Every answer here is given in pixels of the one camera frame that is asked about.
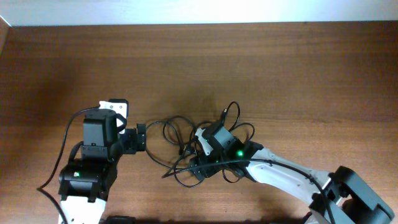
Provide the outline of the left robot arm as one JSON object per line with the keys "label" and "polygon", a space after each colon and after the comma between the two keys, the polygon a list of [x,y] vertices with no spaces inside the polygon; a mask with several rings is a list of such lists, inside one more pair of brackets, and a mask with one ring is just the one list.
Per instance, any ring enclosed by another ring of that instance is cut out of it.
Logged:
{"label": "left robot arm", "polygon": [[146,149],[146,125],[126,125],[126,118],[110,109],[85,112],[83,140],[59,175],[59,223],[100,222],[120,158]]}

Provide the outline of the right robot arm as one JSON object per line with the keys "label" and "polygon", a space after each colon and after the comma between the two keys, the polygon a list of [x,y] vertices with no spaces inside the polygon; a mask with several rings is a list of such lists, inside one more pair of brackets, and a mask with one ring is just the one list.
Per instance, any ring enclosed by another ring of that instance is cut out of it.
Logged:
{"label": "right robot arm", "polygon": [[241,142],[221,122],[195,132],[202,152],[190,159],[192,174],[203,181],[230,171],[237,179],[276,187],[308,205],[305,223],[390,223],[390,206],[350,168],[316,170],[274,154],[262,144]]}

